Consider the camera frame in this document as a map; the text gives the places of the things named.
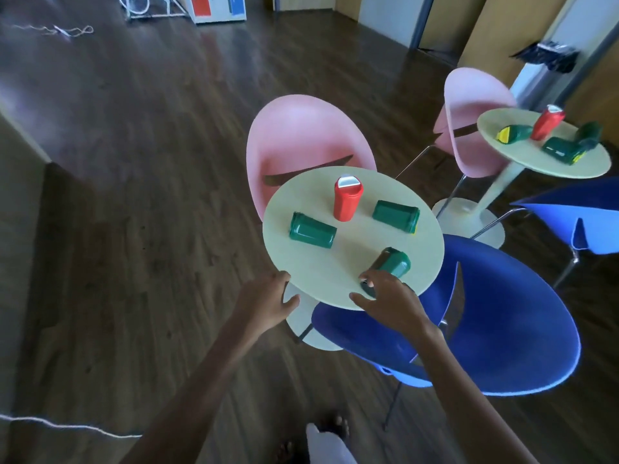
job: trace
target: round table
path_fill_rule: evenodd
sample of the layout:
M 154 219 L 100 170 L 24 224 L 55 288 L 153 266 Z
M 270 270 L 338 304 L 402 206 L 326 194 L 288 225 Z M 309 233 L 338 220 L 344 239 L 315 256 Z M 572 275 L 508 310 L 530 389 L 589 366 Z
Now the round table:
M 345 223 L 333 216 L 334 185 L 343 174 L 352 174 L 363 184 L 357 212 Z M 415 233 L 407 234 L 374 220 L 372 212 L 378 200 L 418 207 Z M 295 211 L 336 226 L 333 246 L 324 249 L 290 239 Z M 441 228 L 421 197 L 389 176 L 350 166 L 313 169 L 286 182 L 267 205 L 262 235 L 273 264 L 290 273 L 292 284 L 318 301 L 345 309 L 360 309 L 349 293 L 367 297 L 360 287 L 359 274 L 386 247 L 401 250 L 410 258 L 412 267 L 401 280 L 418 295 L 437 277 L 445 254 Z
M 479 132 L 497 152 L 511 160 L 511 163 L 496 177 L 479 202 L 466 198 L 453 198 L 440 219 L 445 234 L 471 237 L 492 223 L 496 216 L 488 210 L 489 204 L 526 168 L 549 176 L 570 179 L 596 178 L 610 169 L 610 157 L 602 145 L 588 151 L 578 162 L 569 165 L 561 163 L 540 149 L 545 140 L 542 142 L 522 140 L 504 145 L 495 138 L 502 128 L 514 124 L 533 125 L 539 116 L 539 112 L 515 108 L 492 109 L 479 116 L 477 120 Z M 551 136 L 571 140 L 576 130 L 574 125 L 562 122 L 553 130 Z M 441 200 L 434 206 L 432 210 L 435 215 L 445 201 L 446 199 Z M 505 241 L 505 230 L 498 224 L 479 236 L 477 240 L 498 249 Z

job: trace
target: wooden floor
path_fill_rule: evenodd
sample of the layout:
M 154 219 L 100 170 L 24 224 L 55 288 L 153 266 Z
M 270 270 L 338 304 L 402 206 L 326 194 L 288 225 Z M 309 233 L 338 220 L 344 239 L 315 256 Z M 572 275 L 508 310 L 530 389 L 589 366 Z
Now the wooden floor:
M 264 11 L 197 28 L 127 25 L 116 0 L 5 0 L 0 97 L 56 164 L 36 241 L 16 414 L 144 430 L 196 366 L 242 282 L 271 267 L 246 181 L 253 117 L 293 92 L 325 99 L 395 176 L 427 144 L 448 68 L 340 14 Z M 91 24 L 68 41 L 10 24 Z M 429 204 L 459 178 L 434 151 L 402 180 Z M 492 205 L 557 185 L 525 172 Z M 478 198 L 488 180 L 468 182 Z M 507 224 L 504 249 L 547 280 L 568 249 L 535 218 Z M 559 387 L 493 404 L 544 463 L 619 460 L 619 260 L 585 257 L 562 292 L 583 343 Z M 464 459 L 430 389 L 405 388 L 389 433 L 393 378 L 345 352 L 264 336 L 223 401 L 203 463 L 268 463 L 281 439 L 347 410 L 364 463 Z M 88 432 L 14 424 L 11 463 L 111 463 L 131 446 Z

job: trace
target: person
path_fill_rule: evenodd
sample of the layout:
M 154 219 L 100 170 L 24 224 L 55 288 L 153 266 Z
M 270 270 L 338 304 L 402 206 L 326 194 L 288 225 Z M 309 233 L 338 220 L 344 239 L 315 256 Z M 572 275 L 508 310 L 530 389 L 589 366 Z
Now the person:
M 536 463 L 459 365 L 413 290 L 383 271 L 369 270 L 360 278 L 374 286 L 376 299 L 370 300 L 359 293 L 351 293 L 350 298 L 378 322 L 399 331 L 419 353 L 468 462 Z M 298 306 L 298 295 L 283 302 L 289 280 L 287 272 L 278 272 L 243 285 L 234 311 L 204 360 L 155 417 L 121 464 L 196 461 L 221 399 L 244 355 L 260 335 L 286 319 Z M 355 462 L 336 435 L 321 433 L 310 425 L 308 447 L 313 463 Z

